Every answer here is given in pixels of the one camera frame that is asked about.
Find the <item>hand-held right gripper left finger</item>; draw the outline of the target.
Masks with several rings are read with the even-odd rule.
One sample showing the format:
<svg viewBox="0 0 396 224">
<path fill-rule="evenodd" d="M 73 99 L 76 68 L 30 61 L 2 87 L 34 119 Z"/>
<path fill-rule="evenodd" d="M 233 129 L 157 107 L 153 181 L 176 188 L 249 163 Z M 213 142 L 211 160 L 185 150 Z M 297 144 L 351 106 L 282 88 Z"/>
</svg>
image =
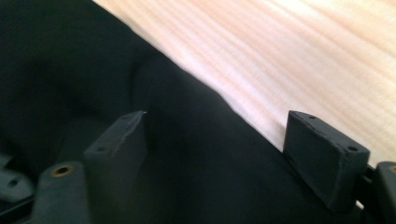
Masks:
<svg viewBox="0 0 396 224">
<path fill-rule="evenodd" d="M 126 114 L 85 151 L 84 165 L 94 224 L 123 224 L 137 174 L 148 150 L 143 111 Z"/>
</svg>

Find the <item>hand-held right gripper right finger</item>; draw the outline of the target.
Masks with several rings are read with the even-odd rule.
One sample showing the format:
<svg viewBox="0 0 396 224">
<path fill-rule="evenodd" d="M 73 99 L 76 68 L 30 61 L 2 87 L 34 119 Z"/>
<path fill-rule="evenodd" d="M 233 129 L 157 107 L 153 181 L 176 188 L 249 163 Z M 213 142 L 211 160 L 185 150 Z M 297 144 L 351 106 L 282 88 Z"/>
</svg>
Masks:
<svg viewBox="0 0 396 224">
<path fill-rule="evenodd" d="M 290 111 L 283 153 L 305 184 L 334 212 L 355 205 L 354 186 L 370 151 L 309 114 Z"/>
</svg>

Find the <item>black pants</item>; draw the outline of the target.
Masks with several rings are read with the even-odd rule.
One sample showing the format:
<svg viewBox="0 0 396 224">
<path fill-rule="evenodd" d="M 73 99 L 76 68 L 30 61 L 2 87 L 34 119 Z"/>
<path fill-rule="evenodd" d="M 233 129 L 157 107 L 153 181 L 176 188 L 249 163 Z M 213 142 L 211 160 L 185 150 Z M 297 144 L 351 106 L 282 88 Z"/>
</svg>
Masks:
<svg viewBox="0 0 396 224">
<path fill-rule="evenodd" d="M 0 136 L 38 177 L 67 128 L 145 114 L 125 224 L 358 224 L 225 101 L 92 0 L 0 0 Z"/>
</svg>

